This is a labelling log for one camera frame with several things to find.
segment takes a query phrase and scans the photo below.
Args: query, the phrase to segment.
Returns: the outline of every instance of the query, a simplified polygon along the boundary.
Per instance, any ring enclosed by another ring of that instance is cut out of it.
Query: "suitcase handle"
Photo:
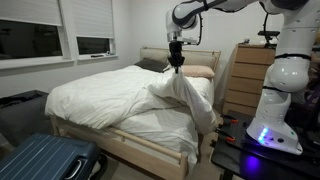
[[[72,173],[70,174],[69,177],[65,177],[64,179],[72,179],[74,178],[74,176],[77,174],[77,172],[80,170],[81,166],[82,166],[82,161],[77,160],[77,165],[75,166],[75,168],[73,168]]]

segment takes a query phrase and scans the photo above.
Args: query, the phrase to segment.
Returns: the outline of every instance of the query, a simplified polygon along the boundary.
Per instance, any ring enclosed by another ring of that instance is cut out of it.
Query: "wall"
[[[0,97],[32,89],[50,92],[54,87],[84,76],[116,70],[132,64],[127,50],[130,34],[130,0],[114,0],[114,31],[118,58],[95,60],[75,65],[73,63],[19,68],[0,71]]]
[[[181,0],[134,0],[131,6],[132,38],[131,53],[137,61],[139,48],[142,46],[168,48],[165,27],[165,15],[169,9],[182,2]],[[222,51],[219,67],[216,73],[216,103],[221,103],[226,86],[226,67],[235,45],[250,36],[251,41],[260,42],[257,37],[262,30],[265,13],[258,3],[251,4],[237,13],[223,13],[210,10],[202,13],[203,39],[198,47],[189,46],[186,49]],[[271,16],[267,30],[280,30],[283,18],[281,15]],[[198,38],[198,28],[184,32],[184,37]]]

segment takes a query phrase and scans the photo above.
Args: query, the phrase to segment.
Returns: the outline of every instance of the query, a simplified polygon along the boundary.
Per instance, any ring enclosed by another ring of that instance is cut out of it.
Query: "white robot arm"
[[[247,133],[262,146],[300,155],[297,134],[284,122],[291,103],[291,93],[308,83],[312,46],[320,26],[319,0],[203,0],[188,1],[168,11],[167,38],[169,61],[176,70],[183,64],[182,30],[197,25],[196,15],[208,9],[237,11],[260,2],[270,14],[283,14],[284,25],[276,48],[275,62],[267,71],[256,115]]]

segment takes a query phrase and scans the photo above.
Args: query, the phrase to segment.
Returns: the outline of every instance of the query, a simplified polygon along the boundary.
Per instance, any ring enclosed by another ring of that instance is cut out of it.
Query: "white comforter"
[[[201,81],[207,80],[129,66],[55,88],[48,96],[46,114],[100,129],[151,109],[188,105],[198,132],[207,134],[216,117],[205,93],[192,86]]]

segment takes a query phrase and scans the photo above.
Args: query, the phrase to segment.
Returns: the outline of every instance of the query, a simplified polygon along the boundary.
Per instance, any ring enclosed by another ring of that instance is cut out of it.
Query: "blue suitcase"
[[[95,143],[37,133],[0,162],[0,179],[88,179],[99,155]]]

